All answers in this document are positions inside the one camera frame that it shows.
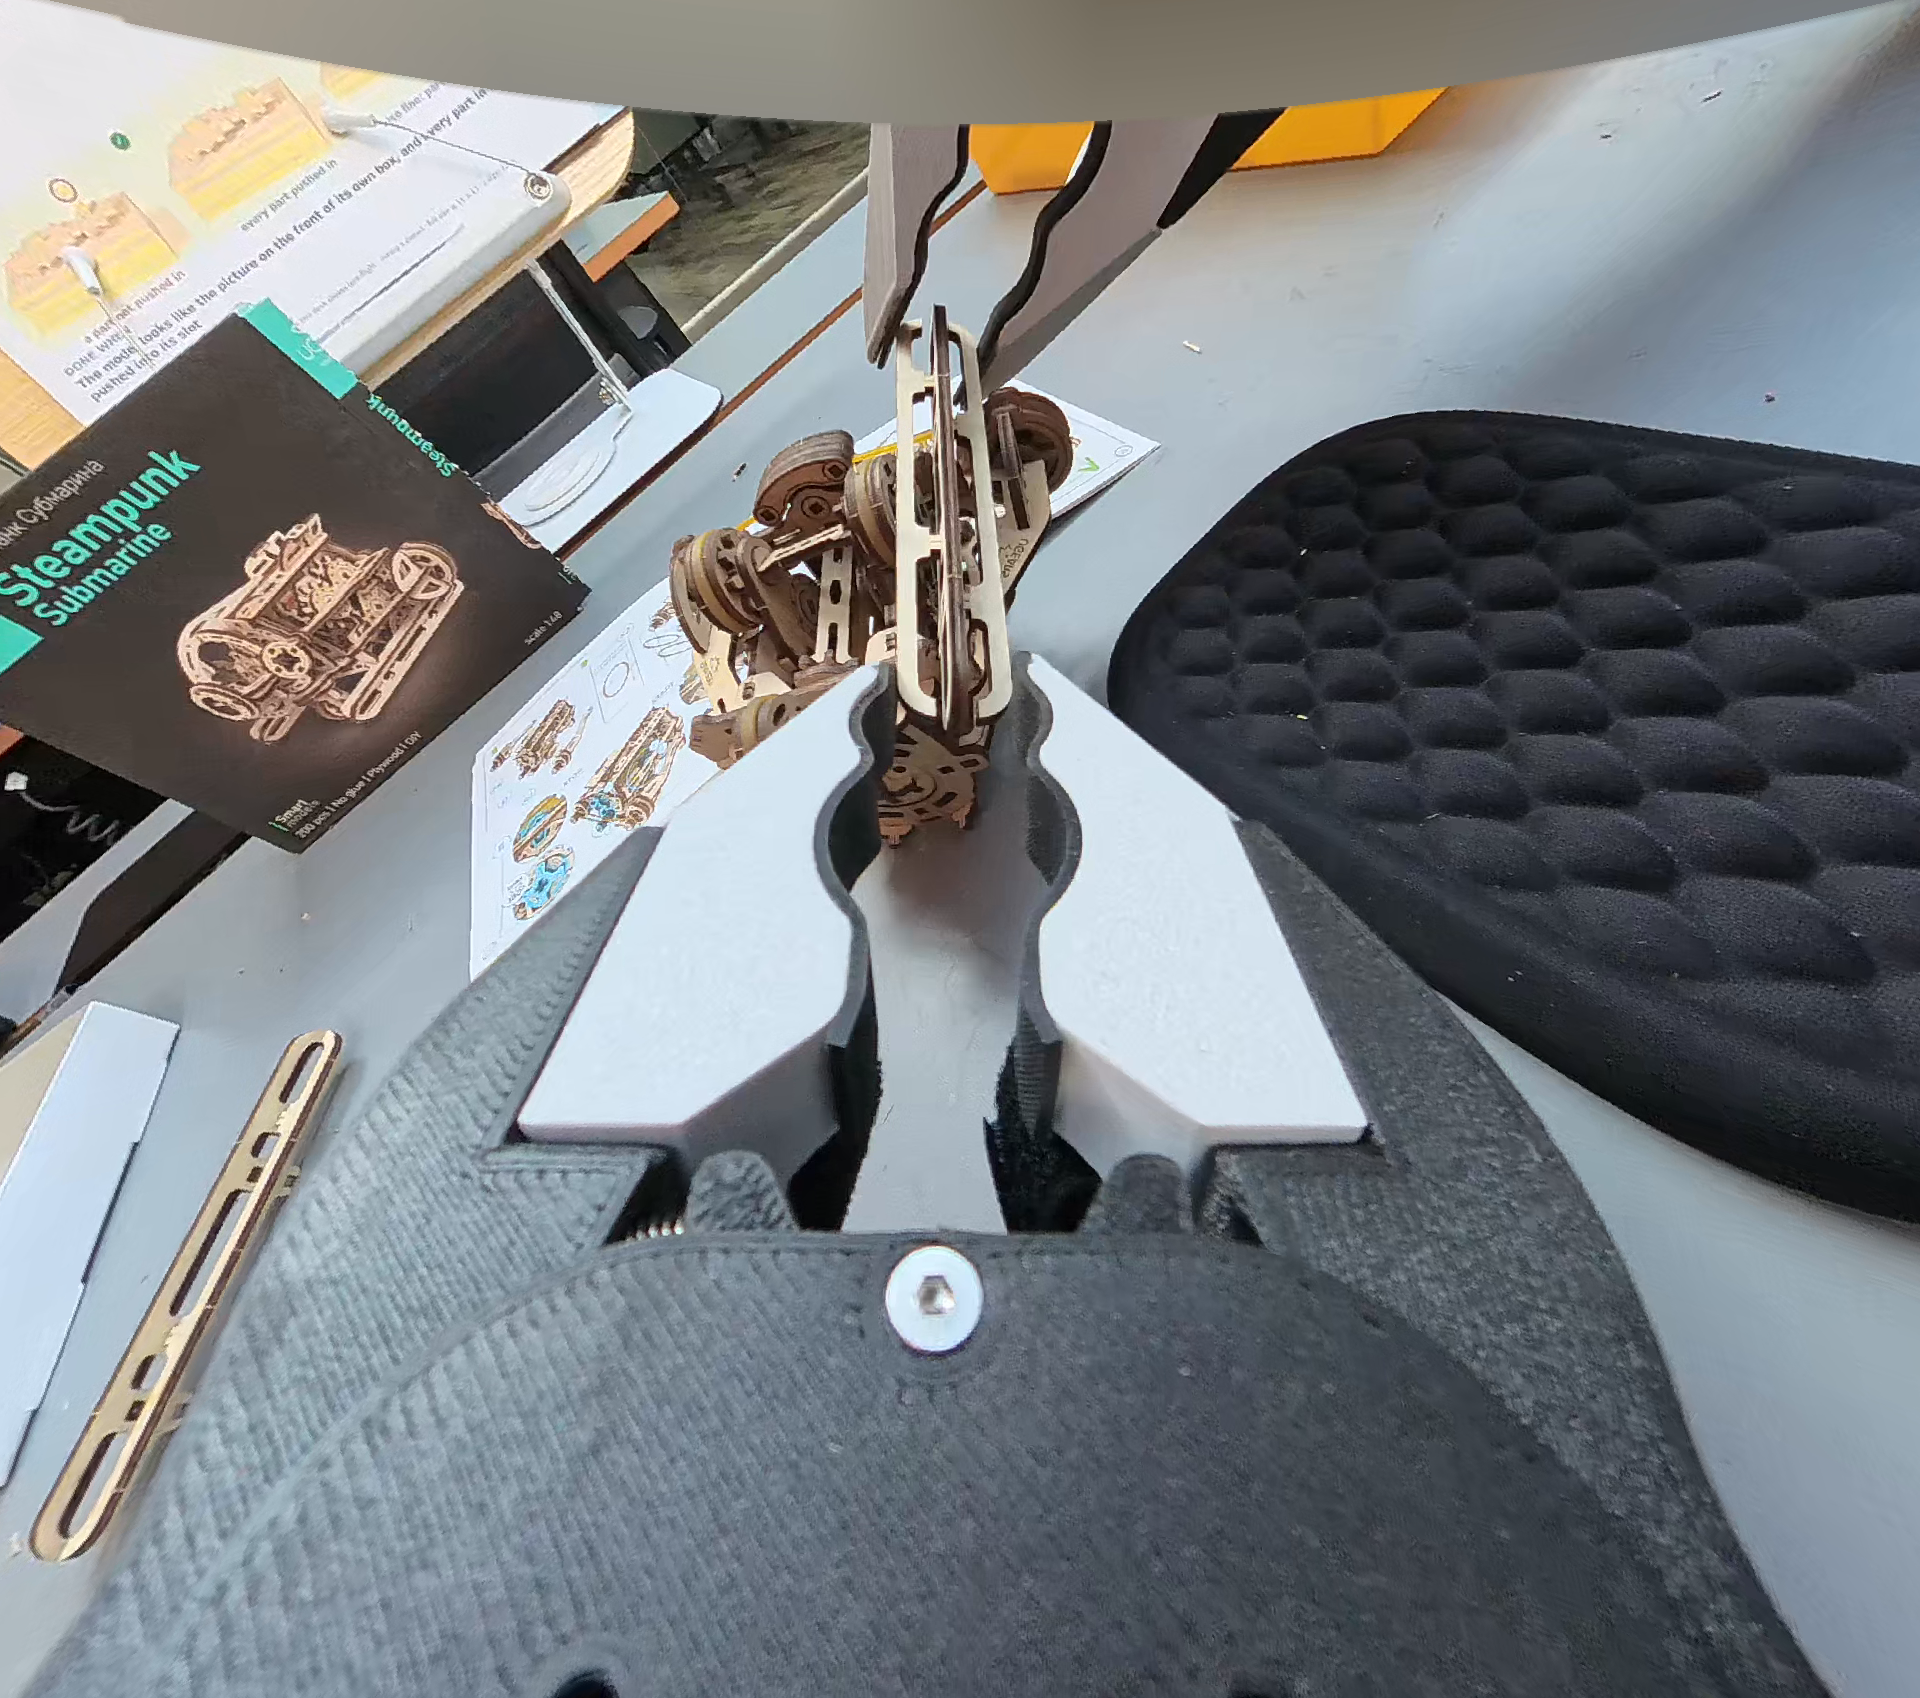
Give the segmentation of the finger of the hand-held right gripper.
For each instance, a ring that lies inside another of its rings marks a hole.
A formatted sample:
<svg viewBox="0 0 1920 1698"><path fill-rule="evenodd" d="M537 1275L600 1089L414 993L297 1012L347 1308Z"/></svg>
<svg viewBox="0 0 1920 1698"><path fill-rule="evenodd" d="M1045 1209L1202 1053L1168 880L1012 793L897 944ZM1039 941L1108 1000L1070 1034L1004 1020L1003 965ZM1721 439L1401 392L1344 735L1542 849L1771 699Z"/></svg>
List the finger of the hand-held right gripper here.
<svg viewBox="0 0 1920 1698"><path fill-rule="evenodd" d="M1034 221L1027 262L978 338L978 371L1006 384L1279 121L1241 111L1092 126L1069 183Z"/></svg>
<svg viewBox="0 0 1920 1698"><path fill-rule="evenodd" d="M968 171L968 126L875 124L868 159L863 322L866 359L884 366L926 262L933 227Z"/></svg>

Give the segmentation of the pale wooden frame part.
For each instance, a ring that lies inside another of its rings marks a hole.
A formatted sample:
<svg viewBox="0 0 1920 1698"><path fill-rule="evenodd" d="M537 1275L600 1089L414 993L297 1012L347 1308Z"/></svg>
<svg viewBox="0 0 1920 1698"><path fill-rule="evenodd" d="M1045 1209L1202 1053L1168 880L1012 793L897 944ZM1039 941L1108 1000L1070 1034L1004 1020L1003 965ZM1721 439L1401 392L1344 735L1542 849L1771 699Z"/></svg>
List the pale wooden frame part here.
<svg viewBox="0 0 1920 1698"><path fill-rule="evenodd" d="M32 1524L37 1560L93 1551L180 1429L229 1303L300 1181L342 1051L337 1031L285 1048Z"/></svg>
<svg viewBox="0 0 1920 1698"><path fill-rule="evenodd" d="M1066 431L1020 392L983 389L977 343L945 307L900 325L895 359L897 686L961 750L1012 700L1006 592L1050 522Z"/></svg>

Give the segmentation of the clear acrylic sheet stand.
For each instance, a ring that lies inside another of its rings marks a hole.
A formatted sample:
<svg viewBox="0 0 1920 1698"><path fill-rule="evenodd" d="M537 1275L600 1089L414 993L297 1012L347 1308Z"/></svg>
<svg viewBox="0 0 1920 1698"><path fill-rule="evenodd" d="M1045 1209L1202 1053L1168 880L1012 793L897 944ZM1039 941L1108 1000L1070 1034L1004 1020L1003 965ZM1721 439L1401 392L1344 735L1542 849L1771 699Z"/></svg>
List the clear acrylic sheet stand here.
<svg viewBox="0 0 1920 1698"><path fill-rule="evenodd" d="M680 369L691 343L634 271L616 261L595 276L583 256L576 233L540 258L537 280L587 349L588 382L491 469L503 511L553 551L671 462L724 402Z"/></svg>

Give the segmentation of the black honeycomb cushion pad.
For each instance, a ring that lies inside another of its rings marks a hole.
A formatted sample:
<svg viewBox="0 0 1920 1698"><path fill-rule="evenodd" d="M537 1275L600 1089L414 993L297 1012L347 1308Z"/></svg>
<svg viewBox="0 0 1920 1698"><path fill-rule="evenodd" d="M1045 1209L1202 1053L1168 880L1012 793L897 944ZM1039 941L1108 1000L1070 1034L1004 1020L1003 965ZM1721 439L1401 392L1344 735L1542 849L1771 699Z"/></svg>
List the black honeycomb cushion pad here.
<svg viewBox="0 0 1920 1698"><path fill-rule="evenodd" d="M1194 544L1108 705L1539 1061L1917 1221L1917 502L1904 462L1399 414Z"/></svg>

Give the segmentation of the yellow box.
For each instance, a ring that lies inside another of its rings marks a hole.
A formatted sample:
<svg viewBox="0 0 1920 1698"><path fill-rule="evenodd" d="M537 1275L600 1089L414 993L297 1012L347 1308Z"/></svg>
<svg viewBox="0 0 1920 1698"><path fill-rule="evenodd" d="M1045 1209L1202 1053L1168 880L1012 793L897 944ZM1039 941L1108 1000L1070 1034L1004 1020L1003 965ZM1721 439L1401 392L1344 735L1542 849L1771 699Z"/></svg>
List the yellow box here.
<svg viewBox="0 0 1920 1698"><path fill-rule="evenodd" d="M1443 88L1287 108L1234 165L1237 173L1376 156ZM1092 134L1090 122L973 126L973 162L998 196L1056 192Z"/></svg>

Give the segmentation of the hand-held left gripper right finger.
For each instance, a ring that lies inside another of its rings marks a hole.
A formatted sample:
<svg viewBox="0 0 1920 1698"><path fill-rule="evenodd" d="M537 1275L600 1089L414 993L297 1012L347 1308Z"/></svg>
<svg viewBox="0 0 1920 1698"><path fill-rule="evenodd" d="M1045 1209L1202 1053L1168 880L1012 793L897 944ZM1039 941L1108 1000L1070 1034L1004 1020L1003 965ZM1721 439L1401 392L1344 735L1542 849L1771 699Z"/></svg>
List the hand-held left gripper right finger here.
<svg viewBox="0 0 1920 1698"><path fill-rule="evenodd" d="M1046 658L1034 789L1069 806L1065 891L1037 926L1052 1126L1089 1167L1371 1131L1230 810Z"/></svg>

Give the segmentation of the laminated instruction sheet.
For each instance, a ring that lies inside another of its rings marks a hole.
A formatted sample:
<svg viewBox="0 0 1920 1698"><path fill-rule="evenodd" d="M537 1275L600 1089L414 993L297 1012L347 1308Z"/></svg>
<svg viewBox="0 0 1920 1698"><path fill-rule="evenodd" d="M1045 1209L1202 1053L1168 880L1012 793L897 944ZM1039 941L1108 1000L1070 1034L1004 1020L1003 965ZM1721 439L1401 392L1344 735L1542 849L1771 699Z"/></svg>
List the laminated instruction sheet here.
<svg viewBox="0 0 1920 1698"><path fill-rule="evenodd" d="M3 0L5 462L64 450L270 301L381 378L616 184L558 100Z"/></svg>

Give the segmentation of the wooden submarine model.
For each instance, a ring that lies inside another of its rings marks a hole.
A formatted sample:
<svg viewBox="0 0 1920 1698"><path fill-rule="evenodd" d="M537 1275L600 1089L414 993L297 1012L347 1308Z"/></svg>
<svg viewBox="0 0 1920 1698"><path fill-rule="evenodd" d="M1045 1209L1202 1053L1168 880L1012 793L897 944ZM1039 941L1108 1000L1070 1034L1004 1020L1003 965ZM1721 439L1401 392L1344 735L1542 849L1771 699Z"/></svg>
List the wooden submarine model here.
<svg viewBox="0 0 1920 1698"><path fill-rule="evenodd" d="M1075 439L1065 408L1020 384L987 399L984 436L988 505L958 453L961 552L973 656L997 697L992 639L1050 524ZM864 459L845 431L804 436L768 462L749 527L674 544L671 603L693 649L688 688L706 702L688 745L712 767L733 769L856 666L897 660L899 467L895 435Z"/></svg>

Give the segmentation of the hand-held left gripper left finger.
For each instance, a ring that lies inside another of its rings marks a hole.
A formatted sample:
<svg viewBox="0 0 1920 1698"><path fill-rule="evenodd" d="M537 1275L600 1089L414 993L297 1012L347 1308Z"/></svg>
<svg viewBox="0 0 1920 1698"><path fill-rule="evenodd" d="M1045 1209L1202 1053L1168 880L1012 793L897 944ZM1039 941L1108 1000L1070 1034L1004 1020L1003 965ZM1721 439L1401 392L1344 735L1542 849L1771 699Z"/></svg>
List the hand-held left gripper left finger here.
<svg viewBox="0 0 1920 1698"><path fill-rule="evenodd" d="M892 671L864 664L666 825L545 1061L518 1131L767 1159L851 1184L880 1103L868 932Z"/></svg>

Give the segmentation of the white card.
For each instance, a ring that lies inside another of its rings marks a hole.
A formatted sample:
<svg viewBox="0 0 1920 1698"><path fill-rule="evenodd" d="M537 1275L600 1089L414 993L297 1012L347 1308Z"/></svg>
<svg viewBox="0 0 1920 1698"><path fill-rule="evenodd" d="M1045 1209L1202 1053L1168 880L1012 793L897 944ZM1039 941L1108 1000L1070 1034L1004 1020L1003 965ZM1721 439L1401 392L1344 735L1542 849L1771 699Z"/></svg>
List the white card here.
<svg viewBox="0 0 1920 1698"><path fill-rule="evenodd" d="M95 1000L3 1064L3 1481L13 1476L180 1029Z"/></svg>

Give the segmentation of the black model kit box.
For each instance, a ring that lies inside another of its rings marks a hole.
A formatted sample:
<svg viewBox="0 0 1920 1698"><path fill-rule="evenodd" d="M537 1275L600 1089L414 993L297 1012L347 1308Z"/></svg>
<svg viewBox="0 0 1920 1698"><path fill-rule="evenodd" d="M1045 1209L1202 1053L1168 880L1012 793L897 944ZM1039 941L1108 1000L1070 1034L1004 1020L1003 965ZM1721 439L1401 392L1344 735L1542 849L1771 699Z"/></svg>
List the black model kit box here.
<svg viewBox="0 0 1920 1698"><path fill-rule="evenodd" d="M305 852L588 599L272 301L5 495L5 725Z"/></svg>

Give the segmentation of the illustrated instruction booklet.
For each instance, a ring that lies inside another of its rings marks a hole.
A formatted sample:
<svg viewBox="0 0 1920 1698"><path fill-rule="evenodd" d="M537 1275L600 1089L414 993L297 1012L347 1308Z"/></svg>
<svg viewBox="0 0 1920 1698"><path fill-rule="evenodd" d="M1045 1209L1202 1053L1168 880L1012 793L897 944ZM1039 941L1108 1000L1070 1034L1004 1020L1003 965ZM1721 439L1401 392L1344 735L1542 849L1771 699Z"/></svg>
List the illustrated instruction booklet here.
<svg viewBox="0 0 1920 1698"><path fill-rule="evenodd" d="M691 748L709 697L661 579L474 754L469 973L480 977L638 830L716 773Z"/></svg>

